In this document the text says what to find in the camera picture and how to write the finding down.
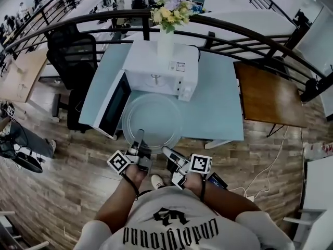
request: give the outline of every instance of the wood plank floor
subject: wood plank floor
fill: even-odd
[[[32,99],[50,109],[54,93],[66,94],[62,85],[53,81],[39,82]],[[83,225],[91,220],[104,201],[112,194],[120,178],[106,164],[117,149],[128,147],[125,139],[112,141],[94,130],[85,134],[69,131],[66,112],[61,111],[60,123],[42,117],[32,108],[18,121],[39,136],[55,139],[55,158],[42,164],[44,172],[35,174],[18,169],[11,160],[0,162],[0,209],[14,210],[9,219],[31,245],[49,241],[51,249],[72,249]],[[304,105],[307,129],[302,129],[305,142],[333,141],[333,123],[324,117],[320,98]],[[276,157],[286,128],[266,138],[272,125],[244,121],[245,140],[205,150],[205,142],[181,139],[176,150],[184,155],[191,153],[213,157],[215,171],[229,189],[246,188],[255,175],[268,167]],[[153,157],[153,173],[169,180],[166,159]],[[267,173],[255,181],[248,195],[268,188]],[[280,157],[270,175],[271,190],[262,192],[255,203],[267,211],[273,220],[288,232],[282,222],[298,209],[303,181],[302,139],[300,128],[288,129]],[[149,179],[142,190],[151,189]],[[243,195],[241,189],[235,192]]]

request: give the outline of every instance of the person's left hand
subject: person's left hand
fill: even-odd
[[[127,177],[135,184],[135,186],[139,189],[143,179],[147,175],[147,172],[139,170],[139,167],[136,164],[129,165],[126,168]]]

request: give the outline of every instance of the shirt sleeve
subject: shirt sleeve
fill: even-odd
[[[81,237],[73,250],[98,250],[111,235],[110,228],[104,222],[89,221],[83,226]]]
[[[263,211],[243,212],[236,222],[251,230],[259,239],[263,249],[295,250],[292,240]]]

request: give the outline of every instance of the open microwave door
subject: open microwave door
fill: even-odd
[[[131,92],[126,73],[124,70],[120,70],[105,97],[93,127],[107,137],[116,140],[117,126]]]

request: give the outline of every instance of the white shoe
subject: white shoe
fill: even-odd
[[[56,150],[56,146],[57,146],[56,141],[55,140],[51,140],[50,141],[50,146],[52,147],[52,151],[53,151],[53,154],[54,154],[54,152]]]
[[[165,186],[162,178],[156,174],[151,176],[151,184],[155,190],[157,190],[158,188],[160,188],[162,186]]]

